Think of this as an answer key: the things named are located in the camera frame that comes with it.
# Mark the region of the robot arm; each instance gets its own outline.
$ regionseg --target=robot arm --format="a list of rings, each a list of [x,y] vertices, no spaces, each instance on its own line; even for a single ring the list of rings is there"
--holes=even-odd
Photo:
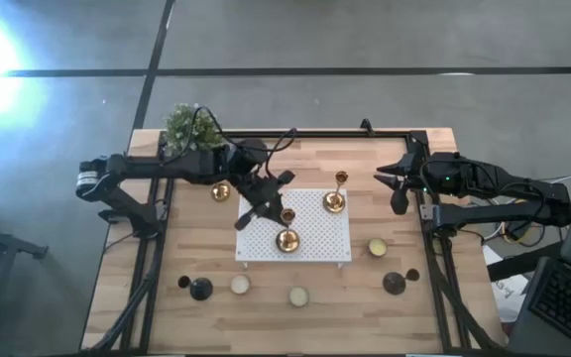
[[[260,177],[254,168],[264,163],[266,145],[259,139],[247,139],[238,146],[223,145],[208,150],[189,150],[181,157],[164,161],[161,158],[125,157],[115,154],[82,162],[79,166],[76,195],[86,201],[103,201],[112,210],[99,215],[111,223],[116,216],[127,217],[139,238],[153,238],[160,232],[156,208],[140,203],[119,183],[124,179],[185,179],[192,184],[214,184],[228,180],[252,205],[235,228],[244,229],[253,215],[282,222],[283,209],[279,189],[294,179],[290,171],[278,177]]]
[[[489,199],[505,195],[525,200],[486,207],[455,204],[420,207],[423,218],[432,219],[433,228],[440,233],[454,234],[469,223],[530,220],[559,227],[571,223],[571,202],[565,185],[515,177],[498,166],[472,161],[459,153],[435,153],[426,160],[417,154],[405,154],[398,163],[378,171],[392,175],[375,175],[375,178],[394,191],[391,206],[396,214],[406,213],[409,189],[457,197],[472,195]]]

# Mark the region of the potted plant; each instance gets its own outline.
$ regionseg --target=potted plant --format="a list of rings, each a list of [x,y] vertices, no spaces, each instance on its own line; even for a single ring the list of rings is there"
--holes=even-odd
[[[198,107],[198,104],[177,104],[175,110],[165,118],[167,143],[172,154],[181,153],[186,145],[190,150],[202,150],[222,143],[222,137],[206,110],[197,113],[195,123],[192,124],[192,133],[189,132]]]

